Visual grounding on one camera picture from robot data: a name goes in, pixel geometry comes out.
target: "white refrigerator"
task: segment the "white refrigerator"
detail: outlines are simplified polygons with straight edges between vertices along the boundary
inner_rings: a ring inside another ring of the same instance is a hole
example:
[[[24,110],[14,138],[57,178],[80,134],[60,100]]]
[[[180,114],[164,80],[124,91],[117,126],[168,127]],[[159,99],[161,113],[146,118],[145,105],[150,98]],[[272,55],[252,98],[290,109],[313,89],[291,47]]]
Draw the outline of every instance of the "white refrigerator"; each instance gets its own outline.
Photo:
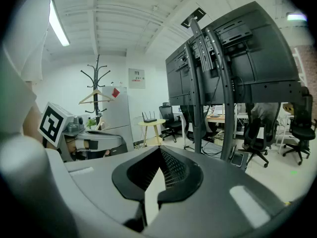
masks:
[[[133,151],[127,88],[105,86],[102,88],[102,93],[114,99],[114,101],[102,102],[102,110],[107,108],[107,110],[103,111],[103,118],[106,121],[105,132],[122,136],[128,151]]]

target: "tiled floor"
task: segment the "tiled floor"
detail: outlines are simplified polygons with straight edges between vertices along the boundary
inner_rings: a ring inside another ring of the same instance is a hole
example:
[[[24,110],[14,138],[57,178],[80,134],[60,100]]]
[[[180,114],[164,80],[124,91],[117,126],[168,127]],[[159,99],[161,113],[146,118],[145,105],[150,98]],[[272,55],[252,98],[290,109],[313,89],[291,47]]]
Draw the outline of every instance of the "tiled floor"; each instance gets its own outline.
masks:
[[[242,139],[235,139],[237,149],[242,149]],[[163,141],[163,145],[170,145],[183,148],[183,140],[181,137],[174,143],[172,137],[168,137]],[[282,148],[278,154],[279,144],[272,145],[272,149],[268,149],[266,158],[269,161],[267,168],[264,168],[264,161],[259,157],[254,157],[249,163],[246,173],[272,190],[282,201],[292,201],[301,195],[304,195],[310,188],[317,173],[317,139],[310,142],[311,155],[306,159],[303,155],[303,163],[298,166],[299,157],[297,153],[290,153],[285,157],[282,156],[284,151],[289,150]]]

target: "ceiling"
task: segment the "ceiling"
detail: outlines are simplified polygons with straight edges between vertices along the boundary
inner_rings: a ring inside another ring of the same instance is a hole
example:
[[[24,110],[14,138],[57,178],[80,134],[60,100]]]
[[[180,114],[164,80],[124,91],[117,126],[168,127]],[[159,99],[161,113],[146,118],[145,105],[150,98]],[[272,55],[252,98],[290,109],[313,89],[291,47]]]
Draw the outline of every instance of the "ceiling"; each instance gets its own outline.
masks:
[[[296,8],[288,0],[54,0],[70,40],[63,47],[49,26],[44,55],[49,60],[82,55],[126,56],[128,49],[168,57],[192,36],[180,24],[198,7],[207,15],[205,27],[231,10],[257,1],[280,28],[303,26],[289,22]]]

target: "red tag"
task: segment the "red tag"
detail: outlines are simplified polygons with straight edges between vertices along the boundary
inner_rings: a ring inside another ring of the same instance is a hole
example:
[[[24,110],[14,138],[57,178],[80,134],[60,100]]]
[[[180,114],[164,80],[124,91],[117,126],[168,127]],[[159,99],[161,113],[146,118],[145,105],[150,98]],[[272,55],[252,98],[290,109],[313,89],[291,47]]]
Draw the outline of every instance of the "red tag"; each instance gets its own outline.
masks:
[[[114,88],[112,96],[116,98],[119,95],[119,93],[120,92],[116,88]]]

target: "large monitor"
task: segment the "large monitor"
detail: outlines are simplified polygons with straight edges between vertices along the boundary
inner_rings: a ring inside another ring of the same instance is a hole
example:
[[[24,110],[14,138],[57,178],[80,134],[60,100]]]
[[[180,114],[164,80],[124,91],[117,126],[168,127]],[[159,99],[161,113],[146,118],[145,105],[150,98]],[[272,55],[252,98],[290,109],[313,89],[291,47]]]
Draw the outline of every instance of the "large monitor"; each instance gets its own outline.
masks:
[[[234,102],[290,102],[300,98],[297,67],[291,50],[279,28],[266,11],[252,2],[217,19],[206,28],[213,29],[222,41],[224,59],[230,68]],[[197,38],[190,38],[195,59],[201,104],[224,103],[223,85],[218,81],[216,57],[209,38],[204,35],[212,61],[205,70],[201,63]],[[184,45],[166,59],[169,101],[171,105],[192,105],[191,76]]]

